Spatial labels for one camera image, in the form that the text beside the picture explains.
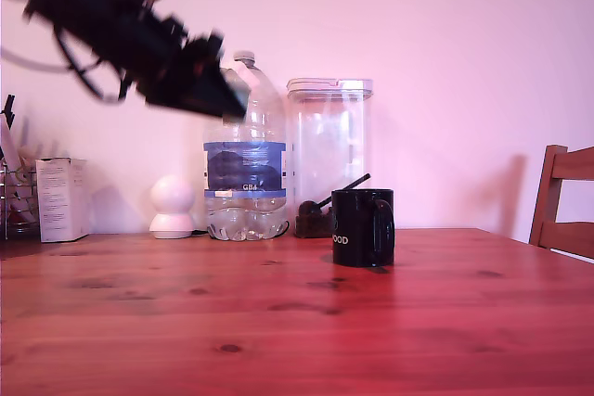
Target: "dish rack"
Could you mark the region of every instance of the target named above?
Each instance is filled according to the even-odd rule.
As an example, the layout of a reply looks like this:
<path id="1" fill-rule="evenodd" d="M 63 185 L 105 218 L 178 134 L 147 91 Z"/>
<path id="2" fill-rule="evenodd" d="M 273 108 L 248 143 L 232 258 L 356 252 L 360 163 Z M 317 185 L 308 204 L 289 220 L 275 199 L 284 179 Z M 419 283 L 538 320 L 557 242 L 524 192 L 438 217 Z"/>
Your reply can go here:
<path id="1" fill-rule="evenodd" d="M 10 171 L 0 164 L 0 224 L 5 240 L 39 236 L 39 201 L 35 168 Z"/>

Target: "black mug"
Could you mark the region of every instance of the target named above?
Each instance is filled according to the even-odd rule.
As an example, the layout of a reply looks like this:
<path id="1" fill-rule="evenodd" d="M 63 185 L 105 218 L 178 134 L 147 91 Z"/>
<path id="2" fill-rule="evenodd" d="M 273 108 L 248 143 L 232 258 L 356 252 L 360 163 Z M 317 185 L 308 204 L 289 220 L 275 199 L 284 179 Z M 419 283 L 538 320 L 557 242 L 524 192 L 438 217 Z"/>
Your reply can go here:
<path id="1" fill-rule="evenodd" d="M 390 189 L 333 191 L 334 262 L 354 267 L 394 264 L 393 208 Z"/>

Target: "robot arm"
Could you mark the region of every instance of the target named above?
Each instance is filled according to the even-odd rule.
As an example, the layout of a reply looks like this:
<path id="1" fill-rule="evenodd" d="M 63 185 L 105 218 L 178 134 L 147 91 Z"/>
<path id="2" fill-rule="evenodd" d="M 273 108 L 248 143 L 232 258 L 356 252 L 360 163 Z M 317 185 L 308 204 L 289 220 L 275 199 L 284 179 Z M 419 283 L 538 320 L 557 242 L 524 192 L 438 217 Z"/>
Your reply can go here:
<path id="1" fill-rule="evenodd" d="M 221 73 L 222 39 L 190 39 L 177 19 L 155 16 L 155 1 L 29 0 L 25 14 L 49 22 L 63 55 L 94 96 L 105 99 L 78 67 L 64 43 L 65 32 L 115 69 L 121 80 L 120 100 L 136 83 L 151 105 L 243 118 L 245 88 L 232 89 Z"/>

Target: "container lid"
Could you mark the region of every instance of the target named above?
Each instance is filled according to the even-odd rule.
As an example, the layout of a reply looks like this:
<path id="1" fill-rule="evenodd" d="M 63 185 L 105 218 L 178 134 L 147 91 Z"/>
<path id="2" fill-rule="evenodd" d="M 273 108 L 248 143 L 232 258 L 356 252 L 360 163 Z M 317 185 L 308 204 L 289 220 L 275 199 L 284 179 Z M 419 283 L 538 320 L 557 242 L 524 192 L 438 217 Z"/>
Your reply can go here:
<path id="1" fill-rule="evenodd" d="M 256 56 L 253 53 L 253 51 L 242 50 L 242 51 L 236 51 L 235 53 L 233 53 L 233 59 L 234 60 L 250 60 L 251 62 L 255 63 Z"/>
<path id="2" fill-rule="evenodd" d="M 331 78 L 297 78 L 287 84 L 289 93 L 340 93 L 362 92 L 366 96 L 373 94 L 373 81 L 370 79 L 331 79 Z"/>

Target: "mug handle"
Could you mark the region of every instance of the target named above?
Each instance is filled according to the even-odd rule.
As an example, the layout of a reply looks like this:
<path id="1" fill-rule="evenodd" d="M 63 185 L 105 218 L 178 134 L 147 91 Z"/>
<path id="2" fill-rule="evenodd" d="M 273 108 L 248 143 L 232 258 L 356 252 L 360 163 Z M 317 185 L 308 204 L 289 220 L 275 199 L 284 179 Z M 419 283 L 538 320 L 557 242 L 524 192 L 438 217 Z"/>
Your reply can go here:
<path id="1" fill-rule="evenodd" d="M 373 253 L 376 262 L 384 262 L 394 255 L 394 213 L 390 203 L 383 199 L 374 200 Z"/>

